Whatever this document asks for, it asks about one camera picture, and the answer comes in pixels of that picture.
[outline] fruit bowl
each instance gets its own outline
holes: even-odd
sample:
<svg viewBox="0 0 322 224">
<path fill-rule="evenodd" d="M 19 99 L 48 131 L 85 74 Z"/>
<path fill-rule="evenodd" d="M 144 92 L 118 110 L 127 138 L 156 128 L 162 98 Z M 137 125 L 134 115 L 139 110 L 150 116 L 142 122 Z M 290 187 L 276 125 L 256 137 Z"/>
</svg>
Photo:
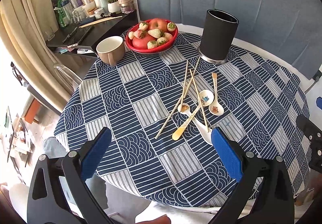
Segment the fruit bowl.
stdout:
<svg viewBox="0 0 322 224">
<path fill-rule="evenodd" d="M 138 28 L 139 28 L 139 24 L 137 24 L 134 27 L 132 27 L 130 29 L 130 31 L 137 31 Z M 133 47 L 132 40 L 128 37 L 128 34 L 126 35 L 125 43 L 126 43 L 126 46 L 128 48 L 130 48 L 131 50 L 133 50 L 134 52 L 137 52 L 137 53 L 141 53 L 141 54 L 160 53 L 160 52 L 163 52 L 163 51 L 166 51 L 166 50 L 172 48 L 172 46 L 173 46 L 173 44 L 175 42 L 175 39 L 178 36 L 178 28 L 176 28 L 175 31 L 172 31 L 172 32 L 168 31 L 168 33 L 170 33 L 173 36 L 173 38 L 170 41 L 168 41 L 167 43 L 165 43 L 165 44 L 163 44 L 161 46 L 158 46 L 158 47 L 156 47 L 154 49 L 150 49 L 150 50 L 148 50 L 148 49 L 137 49 L 137 48 Z"/>
</svg>

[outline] potted plant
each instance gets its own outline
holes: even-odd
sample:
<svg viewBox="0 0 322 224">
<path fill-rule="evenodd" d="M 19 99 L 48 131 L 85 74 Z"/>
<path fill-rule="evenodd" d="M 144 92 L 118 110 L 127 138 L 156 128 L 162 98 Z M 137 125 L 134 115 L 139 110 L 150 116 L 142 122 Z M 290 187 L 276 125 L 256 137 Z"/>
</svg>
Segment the potted plant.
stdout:
<svg viewBox="0 0 322 224">
<path fill-rule="evenodd" d="M 120 13 L 121 12 L 121 8 L 120 8 L 120 4 L 118 2 L 118 0 L 107 0 L 108 4 L 108 11 L 110 13 Z"/>
</svg>

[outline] cylinder silver base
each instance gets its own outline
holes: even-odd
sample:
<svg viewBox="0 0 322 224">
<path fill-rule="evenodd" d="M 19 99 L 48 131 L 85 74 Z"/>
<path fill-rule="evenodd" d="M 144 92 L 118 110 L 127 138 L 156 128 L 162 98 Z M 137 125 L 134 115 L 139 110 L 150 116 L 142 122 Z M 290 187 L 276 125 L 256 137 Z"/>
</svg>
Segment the cylinder silver base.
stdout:
<svg viewBox="0 0 322 224">
<path fill-rule="evenodd" d="M 204 60 L 204 61 L 207 61 L 209 63 L 212 63 L 212 64 L 216 64 L 216 65 L 221 65 L 221 64 L 224 64 L 227 62 L 227 57 L 223 60 L 214 60 L 214 59 L 210 59 L 209 57 L 206 57 L 201 51 L 200 51 L 200 46 L 198 47 L 197 49 L 198 51 L 198 55 Z"/>
</svg>

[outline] round table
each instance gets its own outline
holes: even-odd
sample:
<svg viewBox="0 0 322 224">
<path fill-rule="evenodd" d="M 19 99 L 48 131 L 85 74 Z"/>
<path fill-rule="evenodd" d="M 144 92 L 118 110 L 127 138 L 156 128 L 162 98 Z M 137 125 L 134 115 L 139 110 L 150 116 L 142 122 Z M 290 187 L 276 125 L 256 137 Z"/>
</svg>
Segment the round table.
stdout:
<svg viewBox="0 0 322 224">
<path fill-rule="evenodd" d="M 236 180 L 229 177 L 214 147 L 193 123 L 178 141 L 172 140 L 185 115 L 174 113 L 155 139 L 181 96 L 186 60 L 191 69 L 197 63 L 200 40 L 200 35 L 180 32 L 173 48 L 158 58 L 127 50 L 116 67 L 98 59 L 66 105 L 55 137 L 66 149 L 78 150 L 107 126 L 113 139 L 97 168 L 102 179 L 173 206 L 223 205 Z M 208 126 L 220 127 L 244 151 L 267 159 L 282 156 L 293 193 L 299 194 L 308 181 L 311 157 L 310 143 L 295 124 L 297 115 L 309 117 L 299 77 L 234 45 L 223 65 L 200 61 L 195 75 L 199 91 L 214 91 L 212 72 L 218 75 L 218 100 L 225 113 L 218 117 L 205 109 Z M 196 107 L 193 87 L 184 102 L 192 110 Z M 203 122 L 200 111 L 196 117 Z M 261 181 L 258 178 L 250 199 L 256 198 Z"/>
</svg>

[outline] black cylinder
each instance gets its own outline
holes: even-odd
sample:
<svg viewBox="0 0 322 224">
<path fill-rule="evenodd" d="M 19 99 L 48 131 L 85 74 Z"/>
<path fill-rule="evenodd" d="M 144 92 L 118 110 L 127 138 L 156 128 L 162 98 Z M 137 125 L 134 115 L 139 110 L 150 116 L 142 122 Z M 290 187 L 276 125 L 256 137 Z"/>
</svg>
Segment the black cylinder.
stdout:
<svg viewBox="0 0 322 224">
<path fill-rule="evenodd" d="M 239 21 L 234 16 L 217 9 L 207 10 L 199 56 L 207 62 L 223 64 L 234 39 Z"/>
</svg>

